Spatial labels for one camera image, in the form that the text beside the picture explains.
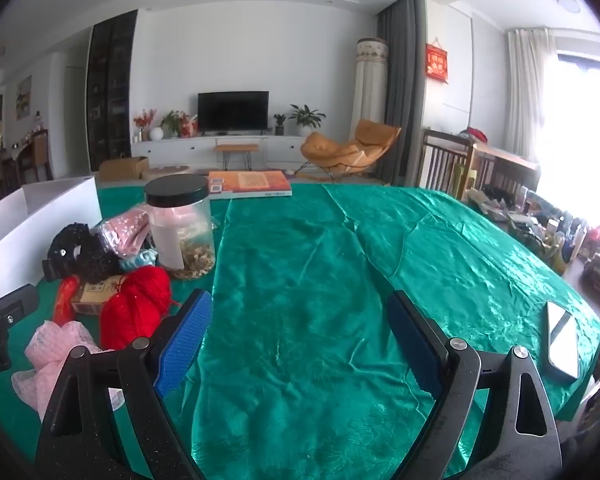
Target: book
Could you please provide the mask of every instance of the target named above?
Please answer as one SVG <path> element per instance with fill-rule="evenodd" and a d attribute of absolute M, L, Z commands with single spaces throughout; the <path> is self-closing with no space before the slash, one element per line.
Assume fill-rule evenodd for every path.
<path fill-rule="evenodd" d="M 209 171 L 209 198 L 291 196 L 282 171 Z"/>

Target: white curtain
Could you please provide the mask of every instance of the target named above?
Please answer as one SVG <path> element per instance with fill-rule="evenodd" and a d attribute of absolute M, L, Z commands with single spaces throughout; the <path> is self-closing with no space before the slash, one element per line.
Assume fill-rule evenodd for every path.
<path fill-rule="evenodd" d="M 509 111 L 507 151 L 538 162 L 538 134 L 544 126 L 544 84 L 558 61 L 555 38 L 548 28 L 507 31 Z"/>
<path fill-rule="evenodd" d="M 353 99 L 350 138 L 354 138 L 360 119 L 384 123 L 386 98 L 386 60 L 388 47 L 378 38 L 358 41 L 356 93 Z"/>

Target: red yarn ball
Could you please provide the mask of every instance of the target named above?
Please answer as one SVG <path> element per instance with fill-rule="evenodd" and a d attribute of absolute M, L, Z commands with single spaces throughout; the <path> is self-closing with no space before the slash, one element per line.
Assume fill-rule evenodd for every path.
<path fill-rule="evenodd" d="M 140 267 L 126 275 L 100 314 L 100 345 L 122 350 L 136 337 L 151 337 L 171 304 L 171 282 L 164 269 Z"/>

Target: green satin tablecloth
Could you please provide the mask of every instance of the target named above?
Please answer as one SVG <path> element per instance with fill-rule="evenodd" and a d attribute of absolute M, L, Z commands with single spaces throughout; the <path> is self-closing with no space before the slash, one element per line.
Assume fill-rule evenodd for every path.
<path fill-rule="evenodd" d="M 527 249 L 438 192 L 296 184 L 293 193 L 214 201 L 215 271 L 172 282 L 179 302 L 196 286 L 213 295 L 198 358 L 166 399 L 207 478 L 389 479 L 433 406 L 384 316 L 398 288 L 447 335 L 486 351 L 521 344 L 536 364 L 545 302 L 573 312 L 581 380 L 564 386 L 542 375 L 554 413 L 570 418 L 600 320 Z M 98 194 L 104 218 L 142 200 L 140 187 Z M 50 318 L 57 288 L 40 283 L 40 310 L 11 330 L 13 368 L 0 374 L 0 422 L 30 459 L 40 422 L 10 377 L 30 368 L 24 347 Z M 96 321 L 81 320 L 97 339 Z M 450 473 L 466 463 L 485 400 L 479 392 Z M 149 475 L 125 408 L 116 421 L 133 468 Z"/>

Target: cardboard box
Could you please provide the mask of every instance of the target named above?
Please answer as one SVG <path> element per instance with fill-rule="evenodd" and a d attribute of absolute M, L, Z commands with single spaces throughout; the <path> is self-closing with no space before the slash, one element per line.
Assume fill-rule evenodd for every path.
<path fill-rule="evenodd" d="M 145 156 L 114 158 L 113 160 L 105 160 L 100 165 L 98 180 L 101 182 L 139 180 L 142 178 L 142 172 L 148 169 L 149 159 Z"/>
<path fill-rule="evenodd" d="M 42 279 L 42 260 L 64 227 L 101 220 L 92 176 L 25 184 L 0 200 L 0 298 Z"/>
<path fill-rule="evenodd" d="M 102 305 L 118 291 L 123 276 L 111 276 L 100 283 L 84 283 L 75 291 L 71 304 L 78 314 L 99 316 Z"/>

